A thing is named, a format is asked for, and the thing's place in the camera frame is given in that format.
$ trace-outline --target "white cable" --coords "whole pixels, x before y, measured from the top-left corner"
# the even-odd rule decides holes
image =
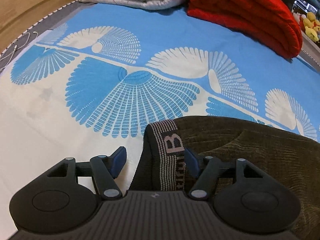
[[[73,3],[77,2],[77,1],[79,1],[79,0],[74,0],[74,1],[72,1],[72,2],[70,2],[70,3],[67,3],[67,5],[73,4]],[[43,20],[44,20],[43,18],[40,19],[40,20],[37,21],[35,24],[33,24],[32,27],[36,26],[38,23],[42,22]],[[2,51],[2,52],[0,53],[0,57],[1,57],[3,54],[5,54],[5,53],[7,52],[7,50],[8,50],[17,40],[18,40],[18,38],[16,38],[4,51]]]
[[[33,32],[33,33],[36,34],[36,37],[35,37],[35,39],[36,39],[36,38],[39,36],[39,33],[38,33],[38,32]],[[26,42],[25,42],[21,47],[18,48],[18,46],[15,45],[15,46],[14,46],[14,49],[13,49],[13,51],[12,51],[11,53],[9,53],[7,56],[5,56],[5,57],[3,57],[3,58],[0,58],[0,61],[1,61],[1,60],[5,59],[5,58],[11,56],[10,59],[9,59],[9,61],[8,61],[8,63],[7,63],[4,67],[0,68],[0,71],[3,70],[5,67],[7,67],[7,65],[9,65],[9,63],[11,62],[11,60],[12,60],[12,58],[13,58],[14,53],[15,53],[17,50],[22,49],[22,48],[28,43],[28,41],[29,41],[29,39],[30,39],[30,33],[27,32],[27,33],[24,33],[23,35],[25,35],[25,34],[28,34],[28,38],[27,38]]]

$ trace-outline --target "black plastic device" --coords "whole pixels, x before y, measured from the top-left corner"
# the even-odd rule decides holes
[[[245,159],[224,163],[185,150],[197,178],[190,192],[127,191],[114,182],[126,149],[89,162],[66,158],[11,199],[18,228],[10,240],[297,240],[298,198]],[[78,184],[92,177],[96,194]],[[233,184],[215,194],[220,178]]]

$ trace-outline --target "olive green fabric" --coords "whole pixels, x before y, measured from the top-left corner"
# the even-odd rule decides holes
[[[174,120],[183,146],[222,161],[245,158],[291,189],[301,201],[293,232],[303,240],[320,238],[320,144],[284,130],[249,121],[209,116]],[[194,184],[188,170],[185,190]]]

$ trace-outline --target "wooden bed frame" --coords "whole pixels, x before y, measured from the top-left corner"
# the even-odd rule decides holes
[[[26,29],[74,0],[0,0],[0,53]]]

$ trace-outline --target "folded red comforter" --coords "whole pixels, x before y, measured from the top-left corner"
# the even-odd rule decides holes
[[[188,15],[245,33],[284,58],[302,47],[299,25],[281,0],[190,0]]]

